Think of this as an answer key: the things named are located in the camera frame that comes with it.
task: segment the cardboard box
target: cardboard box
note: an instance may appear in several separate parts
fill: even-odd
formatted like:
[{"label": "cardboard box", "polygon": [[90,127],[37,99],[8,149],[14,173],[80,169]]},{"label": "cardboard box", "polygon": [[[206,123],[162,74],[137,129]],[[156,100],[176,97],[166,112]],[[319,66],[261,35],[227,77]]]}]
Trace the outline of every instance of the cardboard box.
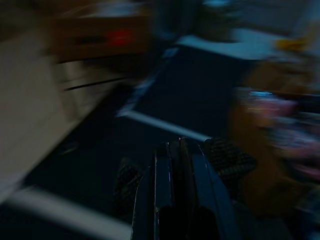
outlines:
[{"label": "cardboard box", "polygon": [[104,16],[100,10],[104,5],[93,6],[90,5],[89,10],[77,7],[49,18],[52,51],[59,62],[147,51],[150,39],[148,10],[139,8],[133,15]]},{"label": "cardboard box", "polygon": [[[276,95],[294,98],[311,93],[312,73],[287,77],[288,69],[263,61],[244,80],[243,85]],[[229,116],[230,137],[243,151],[257,160],[257,168],[240,182],[241,195],[259,216],[283,216],[289,213],[308,191],[308,186],[287,173],[280,157],[269,145],[265,133],[246,107],[236,103]]]}]

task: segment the floor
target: floor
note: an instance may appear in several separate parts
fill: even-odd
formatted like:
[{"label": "floor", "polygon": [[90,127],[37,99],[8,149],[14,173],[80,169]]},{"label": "floor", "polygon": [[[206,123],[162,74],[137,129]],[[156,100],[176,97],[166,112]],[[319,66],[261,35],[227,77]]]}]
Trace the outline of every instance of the floor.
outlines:
[{"label": "floor", "polygon": [[[178,43],[255,60],[270,55],[274,40],[279,38],[248,29],[237,30],[236,35],[239,43],[232,46],[196,36],[185,36]],[[81,121],[68,121],[65,116],[53,83],[52,59],[44,54],[46,47],[35,25],[10,41],[0,42],[0,200]],[[87,81],[79,63],[67,67],[71,80]],[[75,93],[82,117],[106,91],[107,87],[96,87]]]}]

